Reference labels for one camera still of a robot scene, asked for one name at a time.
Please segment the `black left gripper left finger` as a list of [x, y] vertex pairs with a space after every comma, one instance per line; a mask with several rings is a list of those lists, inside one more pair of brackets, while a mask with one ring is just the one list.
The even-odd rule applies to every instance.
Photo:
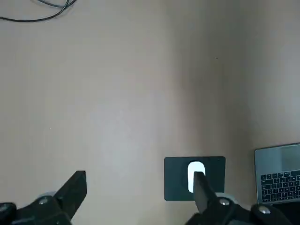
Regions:
[[86, 172], [76, 171], [54, 195], [37, 198], [23, 208], [0, 204], [2, 225], [70, 225], [87, 195]]

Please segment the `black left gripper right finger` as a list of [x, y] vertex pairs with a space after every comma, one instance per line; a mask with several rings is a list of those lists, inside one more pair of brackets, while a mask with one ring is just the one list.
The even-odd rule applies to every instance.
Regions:
[[250, 210], [232, 199], [217, 196], [202, 172], [194, 173], [194, 200], [198, 212], [187, 225], [290, 225], [291, 222], [272, 206], [255, 204]]

